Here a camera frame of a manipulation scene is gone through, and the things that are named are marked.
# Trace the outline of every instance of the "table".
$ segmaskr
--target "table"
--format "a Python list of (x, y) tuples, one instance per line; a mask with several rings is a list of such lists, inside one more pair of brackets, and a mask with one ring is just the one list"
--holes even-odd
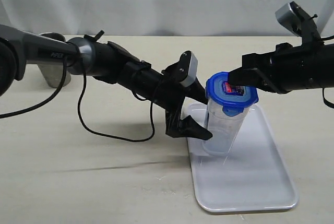
[[(192, 50), (198, 78), (240, 66), (247, 53), (273, 51), (296, 37), (103, 37), (161, 71)], [(321, 90), (277, 95), (259, 91), (291, 176), (300, 194), (287, 213), (211, 215), (194, 198), (186, 140), (164, 134), (164, 110), (154, 107), (157, 133), (145, 143), (92, 135), (76, 114), (82, 77), (48, 105), (0, 124), (1, 223), (332, 223), (334, 214), (334, 110)], [(36, 66), (0, 99), (2, 113), (48, 97)], [(328, 99), (334, 91), (328, 89)], [(86, 123), (96, 131), (126, 137), (150, 134), (149, 102), (129, 90), (88, 78), (82, 104)]]

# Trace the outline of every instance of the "clear plastic container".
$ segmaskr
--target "clear plastic container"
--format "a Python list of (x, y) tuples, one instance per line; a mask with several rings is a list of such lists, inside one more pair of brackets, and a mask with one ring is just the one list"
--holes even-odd
[(208, 105), (204, 127), (213, 136), (202, 144), (213, 155), (228, 154), (249, 107), (258, 102), (256, 88), (231, 86), (227, 79), (228, 73), (217, 73), (206, 85)]

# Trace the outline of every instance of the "white tray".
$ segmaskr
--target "white tray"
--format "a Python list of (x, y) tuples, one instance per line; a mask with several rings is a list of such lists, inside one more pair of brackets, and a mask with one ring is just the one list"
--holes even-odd
[[(203, 126), (206, 105), (191, 104), (191, 115)], [(202, 140), (188, 138), (195, 196), (213, 213), (284, 211), (299, 196), (276, 148), (262, 109), (253, 105), (227, 156), (207, 154)]]

